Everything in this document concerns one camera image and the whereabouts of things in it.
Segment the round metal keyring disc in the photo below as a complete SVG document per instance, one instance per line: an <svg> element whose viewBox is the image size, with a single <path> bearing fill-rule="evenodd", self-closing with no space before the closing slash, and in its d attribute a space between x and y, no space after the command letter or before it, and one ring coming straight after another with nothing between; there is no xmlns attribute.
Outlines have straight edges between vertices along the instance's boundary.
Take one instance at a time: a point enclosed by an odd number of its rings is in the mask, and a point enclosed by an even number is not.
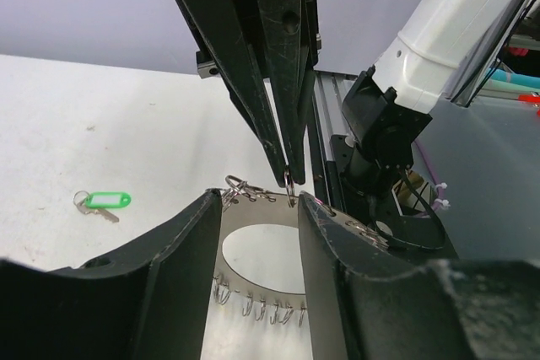
<svg viewBox="0 0 540 360"><path fill-rule="evenodd" d="M241 313L256 322L303 325L307 301L300 254L299 198L227 175L222 189L213 299L245 300Z"/></svg>

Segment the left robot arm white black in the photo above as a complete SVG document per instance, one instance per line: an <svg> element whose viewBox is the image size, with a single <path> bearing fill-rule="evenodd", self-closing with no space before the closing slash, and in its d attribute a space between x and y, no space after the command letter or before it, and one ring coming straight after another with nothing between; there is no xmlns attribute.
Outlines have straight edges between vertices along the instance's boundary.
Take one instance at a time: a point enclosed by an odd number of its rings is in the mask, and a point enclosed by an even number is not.
<svg viewBox="0 0 540 360"><path fill-rule="evenodd" d="M204 56L263 144L277 182L303 182L302 110L316 63L314 0L176 0ZM412 143L471 44L510 0L421 0L397 38L347 94L355 136L339 212L288 194L300 229L302 298L271 298L219 274L273 318L308 320L320 359L536 359L539 268L460 261L435 210L386 212L407 179ZM48 339L58 359L189 359L202 350L210 267L224 216L278 212L264 190L208 191L180 215L78 269L62 282Z"/></svg>

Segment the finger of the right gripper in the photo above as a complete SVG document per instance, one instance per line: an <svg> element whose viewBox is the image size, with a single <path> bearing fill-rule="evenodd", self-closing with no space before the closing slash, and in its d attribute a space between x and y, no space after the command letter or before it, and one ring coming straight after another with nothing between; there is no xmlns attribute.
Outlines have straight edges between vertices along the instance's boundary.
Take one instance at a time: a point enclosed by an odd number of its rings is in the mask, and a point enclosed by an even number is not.
<svg viewBox="0 0 540 360"><path fill-rule="evenodd" d="M304 136L316 65L316 0L257 0L289 172L305 183Z"/></svg>
<svg viewBox="0 0 540 360"><path fill-rule="evenodd" d="M262 145L274 179L284 185L285 159L257 60L256 0L175 0L200 54L211 59L230 100Z"/></svg>

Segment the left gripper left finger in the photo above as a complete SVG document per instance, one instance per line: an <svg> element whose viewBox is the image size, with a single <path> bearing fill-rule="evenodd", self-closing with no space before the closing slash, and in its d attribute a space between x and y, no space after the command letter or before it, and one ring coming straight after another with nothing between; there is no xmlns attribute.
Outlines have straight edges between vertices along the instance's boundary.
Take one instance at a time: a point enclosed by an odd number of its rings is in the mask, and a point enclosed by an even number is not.
<svg viewBox="0 0 540 360"><path fill-rule="evenodd" d="M69 316L57 358L200 358L221 209L208 189L136 239L56 270Z"/></svg>

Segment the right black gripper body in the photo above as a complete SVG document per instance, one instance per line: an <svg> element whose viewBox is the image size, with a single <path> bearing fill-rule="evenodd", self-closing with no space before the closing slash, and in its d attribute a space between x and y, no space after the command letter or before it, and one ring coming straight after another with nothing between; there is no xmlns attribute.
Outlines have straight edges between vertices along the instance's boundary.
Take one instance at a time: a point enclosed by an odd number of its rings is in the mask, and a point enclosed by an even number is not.
<svg viewBox="0 0 540 360"><path fill-rule="evenodd" d="M321 48L317 0L175 0L198 63L229 78L257 68L272 82L312 79Z"/></svg>

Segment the green tag key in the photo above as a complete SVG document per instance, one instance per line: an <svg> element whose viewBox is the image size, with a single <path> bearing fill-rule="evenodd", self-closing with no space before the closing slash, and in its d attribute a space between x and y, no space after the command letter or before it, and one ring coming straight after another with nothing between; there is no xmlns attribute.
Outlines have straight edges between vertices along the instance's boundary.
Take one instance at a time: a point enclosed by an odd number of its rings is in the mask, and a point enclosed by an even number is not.
<svg viewBox="0 0 540 360"><path fill-rule="evenodd" d="M111 223L118 223L120 218L113 212L128 207L132 197L123 191L77 191L73 196L73 205L83 215L98 215Z"/></svg>

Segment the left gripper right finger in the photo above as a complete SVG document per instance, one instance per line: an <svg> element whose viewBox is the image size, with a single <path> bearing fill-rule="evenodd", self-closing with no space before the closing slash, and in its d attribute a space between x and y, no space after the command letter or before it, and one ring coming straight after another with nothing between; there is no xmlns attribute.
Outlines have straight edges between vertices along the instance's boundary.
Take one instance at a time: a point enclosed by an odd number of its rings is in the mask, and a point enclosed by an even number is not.
<svg viewBox="0 0 540 360"><path fill-rule="evenodd" d="M419 269L362 235L314 196L298 203L300 256L315 359L428 359Z"/></svg>

